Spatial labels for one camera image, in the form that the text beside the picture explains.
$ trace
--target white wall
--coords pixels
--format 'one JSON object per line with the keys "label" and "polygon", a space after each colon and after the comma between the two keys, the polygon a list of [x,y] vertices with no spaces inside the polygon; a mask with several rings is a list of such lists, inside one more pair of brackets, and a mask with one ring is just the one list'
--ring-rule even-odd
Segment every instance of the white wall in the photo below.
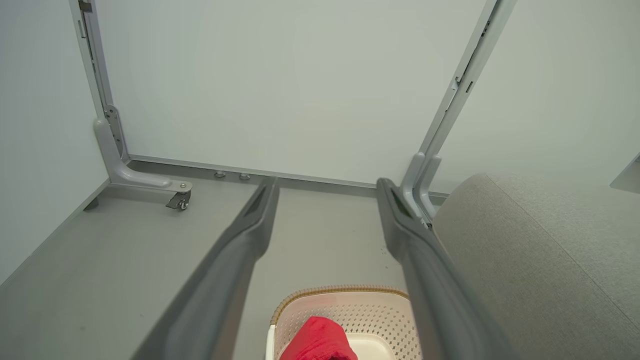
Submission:
{"label": "white wall", "polygon": [[640,151],[640,2],[518,0],[431,190],[476,172],[609,185]]}
{"label": "white wall", "polygon": [[0,283],[108,176],[69,2],[0,2]]}
{"label": "white wall", "polygon": [[98,0],[129,153],[399,182],[485,0]]}

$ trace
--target beige perforated basket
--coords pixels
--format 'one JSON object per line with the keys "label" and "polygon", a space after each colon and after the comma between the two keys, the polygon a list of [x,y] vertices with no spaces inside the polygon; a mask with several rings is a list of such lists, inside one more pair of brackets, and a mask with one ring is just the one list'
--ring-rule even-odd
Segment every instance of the beige perforated basket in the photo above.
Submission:
{"label": "beige perforated basket", "polygon": [[342,326],[359,360],[420,360],[420,341],[407,294],[387,286],[327,286],[297,291],[271,318],[266,360],[279,360],[311,316]]}

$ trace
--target woven brown rim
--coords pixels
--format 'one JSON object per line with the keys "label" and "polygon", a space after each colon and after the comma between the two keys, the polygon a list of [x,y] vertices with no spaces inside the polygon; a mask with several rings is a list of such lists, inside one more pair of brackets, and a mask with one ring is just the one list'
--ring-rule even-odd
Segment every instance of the woven brown rim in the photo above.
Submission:
{"label": "woven brown rim", "polygon": [[382,285],[337,285],[337,286],[323,286],[321,288],[309,288],[300,291],[296,291],[293,294],[289,295],[286,299],[284,299],[278,308],[273,313],[271,317],[271,325],[276,325],[278,323],[278,319],[280,318],[280,314],[285,307],[294,302],[295,300],[300,299],[301,297],[318,295],[324,293],[346,293],[352,291],[368,291],[368,292],[377,292],[377,293],[389,293],[400,295],[406,299],[409,299],[409,295],[407,295],[404,291],[398,288],[392,288],[391,286],[382,286]]}

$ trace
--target gray sofa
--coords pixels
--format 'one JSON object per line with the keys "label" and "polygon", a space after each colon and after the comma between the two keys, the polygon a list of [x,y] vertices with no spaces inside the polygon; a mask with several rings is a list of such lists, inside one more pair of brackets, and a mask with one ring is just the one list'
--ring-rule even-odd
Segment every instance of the gray sofa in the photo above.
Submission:
{"label": "gray sofa", "polygon": [[523,359],[640,359],[640,195],[478,174],[433,230]]}

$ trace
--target red fabric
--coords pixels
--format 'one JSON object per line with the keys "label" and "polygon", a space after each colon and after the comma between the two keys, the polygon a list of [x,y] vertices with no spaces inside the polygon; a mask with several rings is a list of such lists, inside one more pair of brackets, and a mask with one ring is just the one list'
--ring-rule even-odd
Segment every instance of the red fabric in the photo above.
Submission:
{"label": "red fabric", "polygon": [[358,357],[339,324],[311,316],[293,337],[280,360],[358,360]]}

